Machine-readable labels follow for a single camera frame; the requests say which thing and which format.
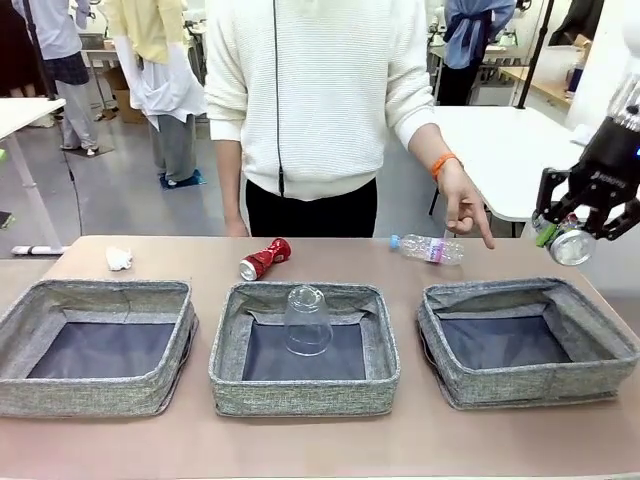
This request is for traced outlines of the person's left forearm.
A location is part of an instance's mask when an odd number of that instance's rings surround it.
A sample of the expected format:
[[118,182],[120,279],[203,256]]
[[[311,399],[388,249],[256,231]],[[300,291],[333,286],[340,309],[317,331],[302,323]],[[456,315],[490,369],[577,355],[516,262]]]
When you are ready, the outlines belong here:
[[416,130],[409,141],[408,150],[428,170],[431,170],[441,157],[451,152],[439,126],[433,123]]

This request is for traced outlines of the crushed dark cola can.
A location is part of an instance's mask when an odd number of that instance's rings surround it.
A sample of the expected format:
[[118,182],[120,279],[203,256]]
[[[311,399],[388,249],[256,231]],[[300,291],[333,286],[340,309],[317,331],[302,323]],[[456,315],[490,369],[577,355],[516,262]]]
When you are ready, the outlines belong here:
[[556,263],[574,267],[590,259],[596,240],[591,234],[582,230],[582,226],[575,213],[569,214],[555,226],[546,246]]

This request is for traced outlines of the large white table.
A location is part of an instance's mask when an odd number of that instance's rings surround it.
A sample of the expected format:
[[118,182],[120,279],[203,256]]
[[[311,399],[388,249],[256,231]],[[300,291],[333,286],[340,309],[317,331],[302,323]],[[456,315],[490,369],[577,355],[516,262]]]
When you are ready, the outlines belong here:
[[441,133],[471,178],[502,238],[517,238],[536,207],[542,171],[567,170],[583,148],[533,108],[436,107]]

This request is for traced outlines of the clear bottle with blue cap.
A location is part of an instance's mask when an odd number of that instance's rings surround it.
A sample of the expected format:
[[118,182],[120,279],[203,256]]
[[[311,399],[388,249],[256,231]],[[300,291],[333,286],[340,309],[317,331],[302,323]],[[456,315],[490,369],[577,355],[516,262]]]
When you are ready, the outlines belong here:
[[450,238],[392,235],[390,248],[408,258],[446,266],[459,265],[464,257],[464,247]]

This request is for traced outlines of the grey fabric basket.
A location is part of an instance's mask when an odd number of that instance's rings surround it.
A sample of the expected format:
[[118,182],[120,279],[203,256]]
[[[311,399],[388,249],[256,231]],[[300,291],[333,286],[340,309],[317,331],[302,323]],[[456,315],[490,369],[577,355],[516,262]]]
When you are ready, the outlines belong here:
[[609,400],[640,363],[640,341],[557,278],[432,285],[417,328],[458,410]]
[[41,280],[0,316],[0,417],[162,413],[198,319],[182,281]]
[[230,417],[357,417],[391,411],[398,348],[375,287],[317,283],[332,328],[318,355],[287,349],[307,325],[285,320],[291,282],[243,282],[228,292],[208,374],[218,414]]

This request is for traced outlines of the person's left hand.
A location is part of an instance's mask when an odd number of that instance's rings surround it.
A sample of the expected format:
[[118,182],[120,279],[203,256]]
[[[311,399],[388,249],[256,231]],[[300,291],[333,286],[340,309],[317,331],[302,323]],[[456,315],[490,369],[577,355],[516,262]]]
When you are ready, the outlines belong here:
[[438,170],[437,182],[446,198],[446,228],[457,235],[469,234],[476,228],[485,246],[493,250],[495,240],[484,203],[462,164],[456,158],[446,160]]

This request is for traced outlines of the white tissue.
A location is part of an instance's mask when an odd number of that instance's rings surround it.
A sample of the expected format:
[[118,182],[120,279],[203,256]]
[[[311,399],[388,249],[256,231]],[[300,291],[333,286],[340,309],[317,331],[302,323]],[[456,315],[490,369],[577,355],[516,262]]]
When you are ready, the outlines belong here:
[[129,270],[132,266],[133,256],[130,250],[111,246],[106,249],[105,258],[109,270],[113,272]]

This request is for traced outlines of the small white table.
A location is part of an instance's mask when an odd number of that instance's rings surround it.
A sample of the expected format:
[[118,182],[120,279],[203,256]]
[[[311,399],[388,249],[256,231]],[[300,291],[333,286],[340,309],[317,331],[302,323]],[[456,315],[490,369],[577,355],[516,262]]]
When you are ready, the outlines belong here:
[[9,158],[18,171],[34,216],[46,240],[44,245],[54,247],[64,245],[57,235],[38,186],[31,175],[16,133],[65,104],[63,99],[0,98],[0,141],[4,141],[8,146]]

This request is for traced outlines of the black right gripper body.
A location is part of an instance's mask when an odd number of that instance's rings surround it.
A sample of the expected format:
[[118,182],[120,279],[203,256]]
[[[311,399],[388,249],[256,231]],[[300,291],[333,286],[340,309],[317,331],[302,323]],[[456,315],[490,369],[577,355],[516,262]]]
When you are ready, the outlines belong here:
[[569,193],[579,205],[614,208],[640,187],[640,131],[606,117],[571,168]]

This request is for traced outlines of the clear plastic cup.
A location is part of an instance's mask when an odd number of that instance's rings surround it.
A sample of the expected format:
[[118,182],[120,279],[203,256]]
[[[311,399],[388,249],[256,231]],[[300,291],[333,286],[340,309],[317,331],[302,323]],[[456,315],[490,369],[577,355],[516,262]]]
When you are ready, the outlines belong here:
[[324,353],[332,338],[326,299],[311,285],[298,285],[288,295],[284,315],[285,345],[296,355],[312,357]]

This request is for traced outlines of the orange wristband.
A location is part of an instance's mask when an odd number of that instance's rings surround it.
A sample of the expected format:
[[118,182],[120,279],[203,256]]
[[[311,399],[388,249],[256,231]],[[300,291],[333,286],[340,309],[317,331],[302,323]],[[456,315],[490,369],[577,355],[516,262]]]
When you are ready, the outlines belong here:
[[445,153],[445,154],[441,155],[436,160],[436,162],[433,164],[432,168],[430,169],[430,173],[431,173],[431,176],[432,176],[432,178],[434,179],[435,182],[438,181],[438,177],[439,177],[439,174],[440,174],[442,168],[450,160],[455,160],[456,162],[461,164],[460,160],[458,159],[458,157],[453,152],[448,152],[448,153]]

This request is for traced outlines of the cardboard box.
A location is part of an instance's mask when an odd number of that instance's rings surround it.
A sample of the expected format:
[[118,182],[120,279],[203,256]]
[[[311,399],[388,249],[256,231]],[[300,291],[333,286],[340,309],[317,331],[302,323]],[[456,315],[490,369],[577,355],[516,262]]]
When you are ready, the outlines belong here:
[[116,100],[122,121],[129,124],[144,124],[146,122],[144,114],[130,104],[130,90],[121,67],[106,70],[103,76]]

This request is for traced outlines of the white table foot bar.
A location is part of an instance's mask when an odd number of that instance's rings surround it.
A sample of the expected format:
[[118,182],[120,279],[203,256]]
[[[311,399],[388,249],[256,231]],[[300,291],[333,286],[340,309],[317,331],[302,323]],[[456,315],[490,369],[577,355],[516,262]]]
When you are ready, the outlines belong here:
[[11,254],[15,256],[60,256],[68,250],[68,246],[54,247],[48,245],[15,246]]

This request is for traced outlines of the crushed red can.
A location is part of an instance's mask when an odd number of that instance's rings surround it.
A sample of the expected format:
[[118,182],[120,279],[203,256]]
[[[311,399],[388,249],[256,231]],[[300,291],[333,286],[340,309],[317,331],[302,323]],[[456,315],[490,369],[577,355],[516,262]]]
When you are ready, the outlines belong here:
[[272,265],[287,261],[291,253],[290,244],[284,238],[276,238],[265,249],[250,254],[240,261],[240,276],[245,281],[259,280]]

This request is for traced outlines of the person in pale blue shirt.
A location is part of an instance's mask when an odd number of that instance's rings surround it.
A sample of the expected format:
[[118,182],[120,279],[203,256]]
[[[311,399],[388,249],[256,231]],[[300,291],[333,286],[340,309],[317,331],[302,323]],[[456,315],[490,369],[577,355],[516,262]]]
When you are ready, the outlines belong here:
[[89,74],[81,54],[79,31],[87,27],[90,0],[28,0],[48,78],[65,100],[63,150],[99,150],[87,94]]

